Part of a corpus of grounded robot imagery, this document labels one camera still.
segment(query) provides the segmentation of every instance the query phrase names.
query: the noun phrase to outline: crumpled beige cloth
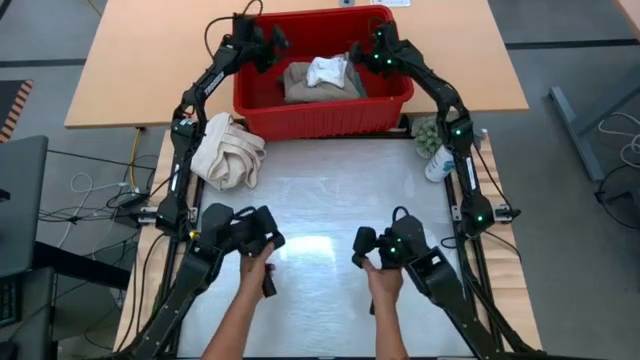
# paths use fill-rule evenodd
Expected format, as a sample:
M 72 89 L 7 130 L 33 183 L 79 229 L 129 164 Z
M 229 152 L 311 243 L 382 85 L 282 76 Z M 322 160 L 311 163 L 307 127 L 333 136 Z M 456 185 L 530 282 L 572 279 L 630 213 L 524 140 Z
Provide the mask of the crumpled beige cloth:
M 314 87 L 307 85 L 307 71 L 310 63 L 292 62 L 282 75 L 284 82 L 284 102 L 287 104 L 354 100 L 361 96 L 355 85 L 356 71 L 349 63 L 345 71 L 344 88 L 327 82 Z
M 267 155 L 264 140 L 244 131 L 229 113 L 219 113 L 207 123 L 205 136 L 191 160 L 191 171 L 218 190 L 244 181 L 254 188 L 258 170 Z

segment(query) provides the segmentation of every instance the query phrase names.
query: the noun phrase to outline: human hand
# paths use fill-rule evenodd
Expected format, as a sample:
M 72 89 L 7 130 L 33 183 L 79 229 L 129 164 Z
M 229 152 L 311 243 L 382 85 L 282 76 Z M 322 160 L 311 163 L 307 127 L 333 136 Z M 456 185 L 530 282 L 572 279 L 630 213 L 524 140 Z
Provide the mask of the human hand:
M 402 288 L 402 271 L 400 269 L 377 269 L 366 258 L 362 261 L 362 268 L 367 272 L 369 278 L 369 290 L 374 305 L 395 308 L 400 288 Z
M 238 296 L 257 304 L 262 299 L 262 282 L 267 274 L 275 270 L 273 264 L 268 264 L 267 259 L 273 253 L 273 243 L 267 244 L 262 253 L 257 257 L 242 256 L 240 260 L 240 288 Z

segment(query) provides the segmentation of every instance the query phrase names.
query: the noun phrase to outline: brown cloth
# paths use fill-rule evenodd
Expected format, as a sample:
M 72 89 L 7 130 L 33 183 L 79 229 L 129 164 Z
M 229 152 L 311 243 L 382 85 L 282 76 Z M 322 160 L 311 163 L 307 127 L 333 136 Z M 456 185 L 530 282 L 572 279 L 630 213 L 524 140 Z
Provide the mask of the brown cloth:
M 315 87 L 307 86 L 307 71 L 310 64 L 308 62 L 292 62 L 284 71 L 282 80 L 284 82 L 284 101 L 287 104 L 354 100 L 362 97 L 356 87 L 360 77 L 353 68 L 353 64 L 347 65 L 344 88 L 342 89 L 328 82 L 322 82 Z

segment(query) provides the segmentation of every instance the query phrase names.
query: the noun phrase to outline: yellow cable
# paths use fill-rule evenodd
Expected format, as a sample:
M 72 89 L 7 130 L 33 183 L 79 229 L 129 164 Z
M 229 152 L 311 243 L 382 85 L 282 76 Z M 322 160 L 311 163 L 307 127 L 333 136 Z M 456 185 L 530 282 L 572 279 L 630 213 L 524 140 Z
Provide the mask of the yellow cable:
M 133 175 L 133 165 L 136 161 L 136 152 L 138 151 L 138 139 L 140 138 L 140 129 L 136 129 L 136 138 L 133 140 L 133 149 L 131 149 L 131 161 L 129 161 L 129 182 L 136 187 L 136 179 Z
M 102 11 L 100 11 L 100 10 L 99 10 L 99 9 L 98 9 L 94 4 L 93 4 L 93 1 L 91 1 L 91 0 L 87 0 L 87 1 L 89 2 L 89 5 L 91 5 L 91 7 L 93 8 L 93 10 L 95 10 L 95 11 L 98 13 L 98 15 L 102 16 Z

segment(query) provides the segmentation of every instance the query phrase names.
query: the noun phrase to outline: gray floor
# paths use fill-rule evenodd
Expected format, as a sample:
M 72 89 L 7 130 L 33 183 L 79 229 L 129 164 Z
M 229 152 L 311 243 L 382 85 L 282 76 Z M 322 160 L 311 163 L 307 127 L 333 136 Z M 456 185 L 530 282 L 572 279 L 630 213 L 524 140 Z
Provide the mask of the gray floor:
M 104 6 L 104 0 L 96 3 Z M 490 4 L 506 42 L 633 37 L 609 0 L 490 0 Z M 14 1 L 0 21 L 0 48 L 10 50 L 0 52 L 0 61 L 84 58 L 98 23 L 99 17 L 86 1 Z M 639 234 L 617 225 L 595 201 L 595 185 L 588 180 L 546 95 L 550 86 L 560 85 L 575 109 L 584 110 L 607 86 L 640 63 L 640 48 L 517 50 L 510 51 L 510 56 L 530 111 L 476 114 L 475 120 L 490 130 L 506 194 L 523 210 L 514 228 L 544 348 L 561 355 L 636 359 L 640 353 Z M 128 162 L 133 129 L 64 129 L 81 72 L 82 67 L 0 69 L 0 80 L 35 81 L 14 138 L 46 134 L 52 149 Z M 640 101 L 633 100 L 624 110 L 640 115 Z M 145 133 L 138 154 L 157 154 L 161 133 L 162 129 Z M 594 136 L 605 169 L 620 164 L 615 149 L 623 141 Z M 153 159 L 145 161 L 154 164 Z M 50 154 L 42 207 L 54 210 L 76 205 L 82 194 L 73 193 L 69 182 L 78 172 L 87 173 L 100 186 L 121 181 L 124 170 Z M 147 173 L 136 175 L 143 182 Z M 637 183 L 639 177 L 627 171 L 610 185 Z M 77 183 L 79 188 L 86 185 Z M 96 191 L 87 206 L 102 205 L 116 192 Z M 616 210 L 626 209 L 624 206 L 619 204 Z M 57 244 L 66 228 L 41 225 L 39 240 L 50 244 Z M 84 254 L 98 241 L 116 243 L 132 232 L 115 225 L 105 237 L 108 227 L 108 222 L 78 225 L 64 247 Z M 118 256 L 117 251 L 104 254 L 108 260 Z M 76 283 L 61 279 L 59 291 Z M 72 336 L 61 343 L 61 358 L 106 352 L 76 335 L 114 309 L 107 289 L 86 286 L 61 298 L 58 305 L 55 336 Z M 112 344 L 117 315 L 116 309 L 95 326 L 97 330 L 90 332 L 94 341 Z

